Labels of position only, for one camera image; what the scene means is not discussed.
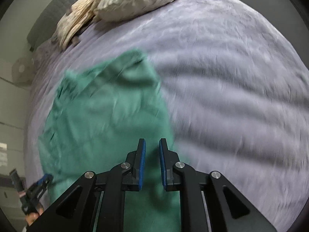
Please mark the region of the person's left hand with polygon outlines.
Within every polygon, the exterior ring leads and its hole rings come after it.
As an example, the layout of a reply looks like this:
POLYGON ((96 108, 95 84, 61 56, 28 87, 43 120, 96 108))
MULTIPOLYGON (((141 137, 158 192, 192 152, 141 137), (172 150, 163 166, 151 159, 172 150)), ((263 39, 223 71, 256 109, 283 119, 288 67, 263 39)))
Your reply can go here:
POLYGON ((44 207, 41 205, 41 203, 39 203, 37 205, 36 210, 37 210, 37 212, 30 213, 30 214, 25 216, 25 220, 26 220, 28 226, 30 226, 32 223, 34 223, 36 221, 36 219, 40 215, 42 215, 42 213, 44 212, 44 207))

